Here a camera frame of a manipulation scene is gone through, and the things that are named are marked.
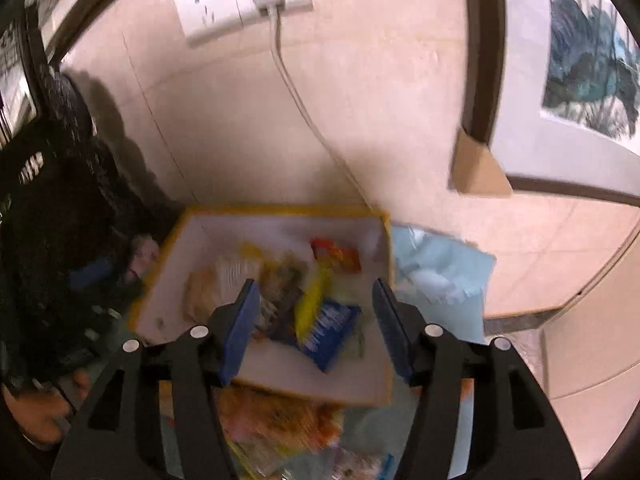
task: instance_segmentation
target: box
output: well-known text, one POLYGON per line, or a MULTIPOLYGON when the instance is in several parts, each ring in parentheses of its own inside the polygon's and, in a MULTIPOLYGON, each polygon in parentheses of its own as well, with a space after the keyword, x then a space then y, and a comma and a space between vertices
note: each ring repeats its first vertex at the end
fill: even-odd
POLYGON ((350 291, 369 319, 364 327, 364 357, 338 357, 325 374, 297 349, 260 341, 247 347, 235 380, 323 402, 386 405, 392 369, 371 304, 374 280, 389 279, 391 269, 388 221, 381 212, 326 206, 191 208, 162 248, 148 293, 134 308, 130 327, 153 344, 173 340, 193 325, 182 314, 184 284, 192 270, 237 254, 244 242, 274 255, 292 251, 311 264, 309 240, 314 237, 331 238, 360 254, 362 273, 354 275, 350 291))

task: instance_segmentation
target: silver screw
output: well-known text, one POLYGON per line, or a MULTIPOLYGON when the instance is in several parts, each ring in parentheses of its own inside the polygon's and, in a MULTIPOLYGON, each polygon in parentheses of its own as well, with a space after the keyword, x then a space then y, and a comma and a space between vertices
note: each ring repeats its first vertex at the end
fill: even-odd
POLYGON ((138 348, 140 348, 140 342, 137 339, 129 339, 122 345, 122 349, 128 353, 135 352, 138 348))
POLYGON ((494 339, 494 345, 498 350, 508 350, 511 348, 511 341, 505 337, 497 337, 494 339))
POLYGON ((424 327, 424 333, 431 337, 440 337, 444 334, 444 330, 440 325, 431 324, 424 327))
POLYGON ((189 332, 189 334, 191 334, 191 337, 193 337, 194 339, 202 339, 203 337, 206 337, 208 333, 209 329, 204 325, 194 326, 189 332))

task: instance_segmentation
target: beige panel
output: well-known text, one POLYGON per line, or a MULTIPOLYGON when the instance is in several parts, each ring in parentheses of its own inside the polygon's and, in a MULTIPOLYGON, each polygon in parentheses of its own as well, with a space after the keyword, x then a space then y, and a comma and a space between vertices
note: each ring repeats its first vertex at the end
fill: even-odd
POLYGON ((640 361, 640 242, 545 330, 548 394, 593 386, 640 361))
POLYGON ((551 401, 580 469, 594 468, 616 441, 638 404, 640 366, 579 394, 551 401))

